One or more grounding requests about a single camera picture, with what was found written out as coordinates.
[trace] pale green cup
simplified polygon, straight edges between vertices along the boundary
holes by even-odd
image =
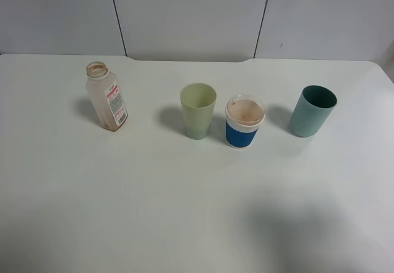
[[[183,119],[187,136],[203,139],[208,135],[216,101],[216,91],[210,85],[194,83],[180,92]]]

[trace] cup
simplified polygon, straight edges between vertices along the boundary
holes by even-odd
[[[252,96],[234,96],[226,105],[226,140],[236,149],[246,148],[265,118],[265,107]]]
[[[337,97],[327,88],[317,85],[305,87],[291,115],[290,129],[300,137],[314,135],[336,104]]]
[[[208,135],[216,101],[215,89],[204,83],[190,84],[180,92],[187,136],[203,139]]]

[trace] teal cup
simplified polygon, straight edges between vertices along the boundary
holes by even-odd
[[[204,139],[208,135],[214,113],[215,89],[204,83],[190,84],[180,92],[180,102],[187,136],[191,139]]]
[[[337,104],[337,97],[327,88],[311,85],[303,89],[290,118],[290,129],[300,137],[314,135]]]

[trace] plastic cup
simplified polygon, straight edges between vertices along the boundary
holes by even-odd
[[[265,118],[265,107],[255,97],[234,96],[226,105],[226,140],[236,149],[246,148]]]
[[[215,89],[204,83],[190,84],[180,92],[187,136],[204,139],[208,135],[216,102]]]

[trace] bottle label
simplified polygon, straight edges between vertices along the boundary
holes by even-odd
[[[123,104],[121,91],[119,90],[118,83],[113,81],[112,85],[104,91],[107,97],[107,102],[110,105],[113,118],[116,125],[121,126],[127,117],[126,107]]]

